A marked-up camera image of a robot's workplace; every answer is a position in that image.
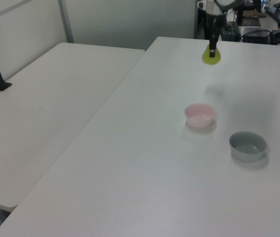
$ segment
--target keyboard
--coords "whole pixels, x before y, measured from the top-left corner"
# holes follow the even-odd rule
[[[280,10],[278,8],[265,6],[264,9],[275,21],[280,22]]]

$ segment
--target bowl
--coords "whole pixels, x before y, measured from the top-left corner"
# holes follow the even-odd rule
[[[190,126],[203,128],[212,124],[215,110],[207,104],[192,104],[186,107],[185,115]]]
[[[242,161],[260,159],[266,147],[265,139],[253,132],[237,132],[230,137],[231,155]]]

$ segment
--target white table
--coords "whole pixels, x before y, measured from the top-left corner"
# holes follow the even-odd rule
[[[61,43],[0,92],[0,208],[12,211],[144,54]]]
[[[210,66],[207,44],[158,38],[0,237],[279,237],[280,47],[221,41]],[[217,111],[209,129],[185,124],[196,102]],[[231,157],[243,130],[266,139],[261,160]]]

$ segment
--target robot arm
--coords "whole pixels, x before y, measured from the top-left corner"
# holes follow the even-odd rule
[[[226,25],[226,13],[229,9],[241,5],[244,0],[201,0],[198,8],[206,11],[206,25],[210,28],[209,57],[214,58],[219,29]]]

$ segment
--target pink bowl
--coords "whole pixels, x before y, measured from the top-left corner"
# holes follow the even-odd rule
[[[207,104],[192,104],[185,109],[186,121],[192,127],[208,127],[215,116],[213,107]]]

